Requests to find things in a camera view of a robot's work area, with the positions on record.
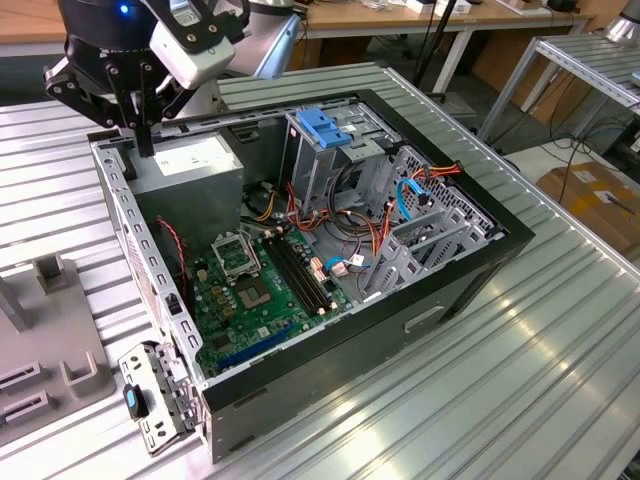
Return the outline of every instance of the table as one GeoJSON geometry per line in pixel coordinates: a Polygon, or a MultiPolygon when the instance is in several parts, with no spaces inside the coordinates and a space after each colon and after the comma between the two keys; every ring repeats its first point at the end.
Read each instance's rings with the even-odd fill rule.
{"type": "Polygon", "coordinates": [[[575,136],[579,136],[590,125],[608,98],[631,109],[634,113],[640,112],[640,87],[630,79],[633,72],[640,70],[640,48],[623,48],[614,45],[599,34],[534,38],[480,128],[478,138],[481,140],[489,137],[493,126],[511,99],[518,83],[527,73],[536,54],[547,57],[552,63],[541,75],[522,105],[523,111],[529,110],[556,72],[563,68],[601,93],[598,101],[594,102],[588,114],[576,128],[575,136]]]}
{"type": "MultiPolygon", "coordinates": [[[[215,467],[149,458],[122,395],[0,448],[0,477],[615,478],[640,447],[640,272],[391,69],[221,82],[232,109],[371,88],[536,233],[459,316],[215,467]]],[[[56,102],[0,109],[0,272],[75,260],[105,350],[154,337],[85,135],[56,102]]],[[[116,381],[122,387],[117,370],[116,381]]]]}
{"type": "MultiPolygon", "coordinates": [[[[434,18],[432,31],[438,24],[434,18]]],[[[434,91],[444,92],[451,81],[473,32],[516,28],[571,26],[580,33],[591,16],[555,12],[552,17],[518,15],[495,0],[484,0],[466,15],[453,15],[446,32],[456,39],[436,81],[434,91]]],[[[424,33],[429,15],[395,6],[377,12],[358,0],[348,4],[317,3],[309,8],[307,37],[337,38],[368,35],[424,33]]],[[[63,52],[65,31],[55,0],[0,0],[0,57],[63,52]]]]}

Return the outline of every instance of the green circuit board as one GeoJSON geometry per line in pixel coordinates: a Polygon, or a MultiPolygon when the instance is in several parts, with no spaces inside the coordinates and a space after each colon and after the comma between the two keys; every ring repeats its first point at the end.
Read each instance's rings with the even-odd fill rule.
{"type": "MultiPolygon", "coordinates": [[[[287,233],[284,239],[301,255],[313,256],[297,230],[287,233]]],[[[213,249],[189,262],[188,267],[194,272],[195,323],[204,342],[196,359],[207,376],[232,366],[228,362],[238,355],[255,356],[251,355],[252,349],[260,350],[265,343],[269,344],[267,349],[272,348],[351,307],[349,298],[337,285],[333,284],[332,291],[321,285],[334,308],[322,315],[308,315],[261,239],[254,240],[252,246],[262,267],[260,275],[238,278],[235,285],[227,283],[213,249]],[[256,306],[247,308],[247,304],[256,306]]],[[[227,267],[246,260],[242,251],[222,253],[227,267]]]]}

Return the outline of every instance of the blue plastic clip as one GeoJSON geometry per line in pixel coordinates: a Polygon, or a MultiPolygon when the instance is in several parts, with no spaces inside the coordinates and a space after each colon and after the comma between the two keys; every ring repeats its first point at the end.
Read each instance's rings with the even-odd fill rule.
{"type": "Polygon", "coordinates": [[[318,139],[322,148],[345,145],[353,140],[348,133],[342,132],[333,121],[319,108],[309,108],[297,113],[297,118],[309,133],[318,139]]]}

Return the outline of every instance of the white box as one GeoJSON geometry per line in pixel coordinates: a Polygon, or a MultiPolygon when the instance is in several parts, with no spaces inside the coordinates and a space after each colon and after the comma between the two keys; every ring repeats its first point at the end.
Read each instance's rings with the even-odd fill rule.
{"type": "MultiPolygon", "coordinates": [[[[444,14],[445,8],[447,8],[446,0],[438,0],[436,3],[436,15],[441,17],[444,14]]],[[[462,15],[465,13],[469,13],[471,11],[471,4],[466,0],[457,0],[455,7],[453,7],[453,11],[451,15],[462,15]]]]}
{"type": "Polygon", "coordinates": [[[417,13],[431,13],[434,3],[435,2],[425,4],[425,3],[420,3],[418,0],[407,0],[406,6],[410,10],[413,10],[414,12],[417,12],[417,13]]]}

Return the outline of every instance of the cardboard box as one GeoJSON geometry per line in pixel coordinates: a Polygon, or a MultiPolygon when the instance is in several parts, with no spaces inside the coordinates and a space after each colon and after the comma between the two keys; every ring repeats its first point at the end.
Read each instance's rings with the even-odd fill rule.
{"type": "MultiPolygon", "coordinates": [[[[537,183],[556,202],[566,170],[555,168],[537,183]]],[[[572,166],[562,206],[628,260],[640,258],[640,197],[604,166],[572,166]]]]}
{"type": "Polygon", "coordinates": [[[542,7],[542,0],[507,0],[507,3],[518,10],[537,10],[542,7]]]}

